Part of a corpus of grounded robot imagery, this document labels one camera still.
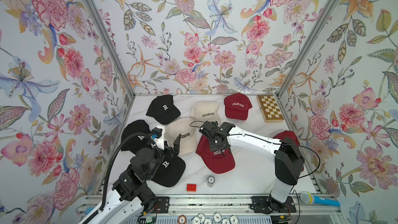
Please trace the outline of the cream cap front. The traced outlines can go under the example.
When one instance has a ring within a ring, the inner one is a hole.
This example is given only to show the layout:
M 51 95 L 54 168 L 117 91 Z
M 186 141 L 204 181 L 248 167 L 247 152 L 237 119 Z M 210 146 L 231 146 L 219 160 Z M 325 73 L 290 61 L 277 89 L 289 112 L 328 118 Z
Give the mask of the cream cap front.
M 193 122 L 194 120 L 191 118 L 178 119 L 170 123 L 165 129 L 165 137 L 172 147 L 174 146 L 174 141 L 181 135 L 179 155 L 185 155 L 197 150 L 197 129 L 190 125 Z

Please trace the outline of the red cap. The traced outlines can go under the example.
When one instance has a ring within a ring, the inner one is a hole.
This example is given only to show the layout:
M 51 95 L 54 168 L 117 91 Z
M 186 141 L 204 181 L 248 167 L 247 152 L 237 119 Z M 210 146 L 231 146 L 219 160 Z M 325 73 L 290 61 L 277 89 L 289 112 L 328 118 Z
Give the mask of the red cap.
M 224 99 L 225 116 L 230 119 L 247 120 L 252 108 L 250 99 L 242 94 L 231 94 Z
M 209 140 L 201 136 L 196 154 L 199 155 L 205 165 L 216 174 L 227 173 L 235 168 L 235 160 L 231 149 L 211 151 Z
M 300 141 L 299 141 L 298 137 L 296 136 L 296 134 L 293 131 L 285 130 L 285 131 L 275 135 L 273 138 L 274 139 L 279 139 L 279 140 L 282 140 L 282 141 L 285 138 L 290 138 L 290 139 L 294 140 L 296 145 L 300 145 Z

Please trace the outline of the red cap back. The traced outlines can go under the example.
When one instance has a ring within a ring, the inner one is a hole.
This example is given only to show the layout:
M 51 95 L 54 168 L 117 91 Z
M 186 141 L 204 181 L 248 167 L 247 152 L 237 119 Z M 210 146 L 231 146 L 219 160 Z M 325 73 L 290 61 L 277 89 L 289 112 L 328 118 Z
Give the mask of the red cap back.
M 247 120 L 252 108 L 250 99 L 242 94 L 231 94 L 224 99 L 225 116 L 230 119 Z

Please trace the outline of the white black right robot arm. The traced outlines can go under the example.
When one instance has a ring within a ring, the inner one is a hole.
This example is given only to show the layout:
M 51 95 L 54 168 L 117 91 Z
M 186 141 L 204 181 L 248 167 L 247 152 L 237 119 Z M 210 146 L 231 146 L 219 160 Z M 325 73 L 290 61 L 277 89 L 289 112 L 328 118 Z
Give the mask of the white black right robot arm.
M 270 203 L 285 204 L 291 189 L 297 184 L 305 159 L 291 138 L 283 140 L 266 138 L 245 131 L 234 124 L 224 122 L 217 126 L 206 121 L 199 132 L 208 139 L 212 152 L 224 154 L 232 146 L 245 148 L 263 155 L 274 163 L 276 180 L 270 193 Z

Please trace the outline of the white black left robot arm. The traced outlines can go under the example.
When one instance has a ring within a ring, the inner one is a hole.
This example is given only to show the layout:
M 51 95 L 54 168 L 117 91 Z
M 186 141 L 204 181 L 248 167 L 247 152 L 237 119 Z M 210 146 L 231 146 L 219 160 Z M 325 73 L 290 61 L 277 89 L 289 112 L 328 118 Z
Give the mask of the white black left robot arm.
M 147 141 L 147 146 L 135 154 L 127 169 L 113 183 L 112 189 L 103 193 L 102 201 L 81 221 L 82 224 L 123 224 L 134 216 L 143 217 L 157 206 L 157 198 L 147 181 L 152 180 L 165 156 L 179 154 L 181 139 L 179 134 L 173 147 L 165 145 L 161 150 L 157 146 L 157 141 L 162 140 L 160 131 L 155 129 L 150 135 L 132 134 L 121 142 L 110 159 L 104 190 L 108 187 L 110 173 L 121 147 L 136 136 L 142 136 Z

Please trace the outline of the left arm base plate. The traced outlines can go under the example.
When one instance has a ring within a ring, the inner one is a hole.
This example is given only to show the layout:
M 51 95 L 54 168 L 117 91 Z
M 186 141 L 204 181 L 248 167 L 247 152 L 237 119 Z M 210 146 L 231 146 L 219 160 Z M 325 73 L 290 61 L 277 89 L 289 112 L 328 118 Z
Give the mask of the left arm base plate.
M 168 214 L 170 207 L 170 197 L 155 197 L 150 200 L 146 209 L 147 214 Z

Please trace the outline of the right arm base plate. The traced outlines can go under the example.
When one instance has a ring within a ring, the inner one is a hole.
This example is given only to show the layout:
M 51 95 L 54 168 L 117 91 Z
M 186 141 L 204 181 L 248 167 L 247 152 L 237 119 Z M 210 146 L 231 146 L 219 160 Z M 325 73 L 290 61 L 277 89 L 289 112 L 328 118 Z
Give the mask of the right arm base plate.
M 271 214 L 271 213 L 296 213 L 296 207 L 293 198 L 288 196 L 286 202 L 280 203 L 269 196 L 254 196 L 251 197 L 250 208 L 255 213 Z

